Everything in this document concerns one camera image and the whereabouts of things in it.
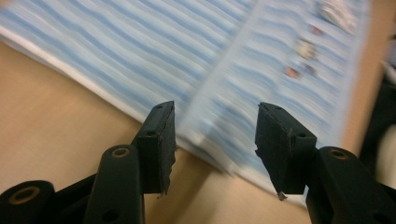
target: blue striped towel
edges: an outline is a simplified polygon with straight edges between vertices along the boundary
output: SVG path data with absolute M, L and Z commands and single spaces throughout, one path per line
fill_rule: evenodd
M 17 0 L 0 36 L 140 121 L 174 100 L 180 145 L 272 189 L 254 153 L 259 102 L 287 109 L 318 147 L 340 143 L 370 8 L 347 3 L 354 34 L 323 20 L 319 0 Z

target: wooden table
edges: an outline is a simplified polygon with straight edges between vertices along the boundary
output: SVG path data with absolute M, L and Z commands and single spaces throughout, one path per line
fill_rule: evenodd
M 358 153 L 396 3 L 373 1 L 368 45 L 343 146 Z M 0 43 L 0 191 L 44 179 L 56 190 L 95 173 L 101 154 L 128 144 L 140 123 L 77 82 Z M 146 196 L 147 223 L 309 223 L 282 203 L 180 149 L 167 196 Z

